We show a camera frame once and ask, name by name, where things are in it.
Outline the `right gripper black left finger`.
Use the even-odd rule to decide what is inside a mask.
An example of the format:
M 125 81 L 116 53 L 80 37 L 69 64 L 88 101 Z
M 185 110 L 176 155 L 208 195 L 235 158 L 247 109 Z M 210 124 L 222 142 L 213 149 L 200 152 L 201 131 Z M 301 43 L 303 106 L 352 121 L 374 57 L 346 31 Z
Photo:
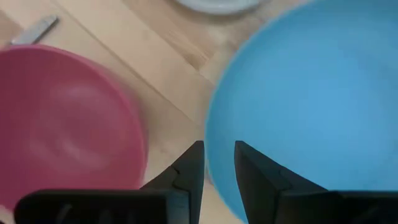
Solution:
M 198 224 L 203 194 L 203 141 L 138 190 L 38 190 L 22 197 L 16 224 Z

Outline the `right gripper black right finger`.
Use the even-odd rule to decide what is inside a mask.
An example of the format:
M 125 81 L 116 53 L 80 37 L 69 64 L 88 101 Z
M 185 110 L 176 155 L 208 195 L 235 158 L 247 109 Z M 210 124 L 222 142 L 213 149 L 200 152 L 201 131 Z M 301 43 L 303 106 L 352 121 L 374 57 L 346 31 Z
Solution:
M 398 224 L 398 191 L 327 190 L 243 141 L 234 165 L 249 224 Z

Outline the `blue plate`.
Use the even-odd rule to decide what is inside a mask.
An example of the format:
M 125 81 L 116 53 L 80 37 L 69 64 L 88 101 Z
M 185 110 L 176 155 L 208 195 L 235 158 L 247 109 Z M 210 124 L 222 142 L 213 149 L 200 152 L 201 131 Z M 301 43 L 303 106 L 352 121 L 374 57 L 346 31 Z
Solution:
M 211 100 L 205 150 L 215 188 L 245 221 L 236 141 L 328 190 L 398 190 L 398 0 L 313 0 L 238 50 Z

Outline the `pink bowl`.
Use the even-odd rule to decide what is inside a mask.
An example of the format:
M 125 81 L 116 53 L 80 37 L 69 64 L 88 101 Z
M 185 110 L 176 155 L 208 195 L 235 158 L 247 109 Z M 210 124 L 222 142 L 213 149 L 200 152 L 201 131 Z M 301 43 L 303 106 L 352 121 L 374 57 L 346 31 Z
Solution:
M 46 45 L 0 50 L 0 205 L 40 189 L 137 189 L 147 132 L 102 65 Z

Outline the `white mug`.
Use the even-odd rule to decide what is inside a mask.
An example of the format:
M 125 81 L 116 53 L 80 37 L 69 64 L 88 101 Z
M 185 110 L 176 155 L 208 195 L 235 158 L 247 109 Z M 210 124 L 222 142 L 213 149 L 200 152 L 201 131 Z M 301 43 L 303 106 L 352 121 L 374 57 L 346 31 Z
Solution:
M 257 7 L 266 0 L 176 0 L 181 5 L 198 12 L 230 15 Z

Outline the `knife with teal handle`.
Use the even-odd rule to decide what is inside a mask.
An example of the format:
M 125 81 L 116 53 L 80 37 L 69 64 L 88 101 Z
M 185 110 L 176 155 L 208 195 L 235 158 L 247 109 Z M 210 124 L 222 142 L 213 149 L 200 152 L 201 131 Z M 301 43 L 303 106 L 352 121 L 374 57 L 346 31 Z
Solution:
M 43 38 L 59 21 L 58 16 L 49 15 L 41 18 L 33 25 L 22 31 L 19 35 L 13 38 L 10 45 L 29 45 L 37 43 Z

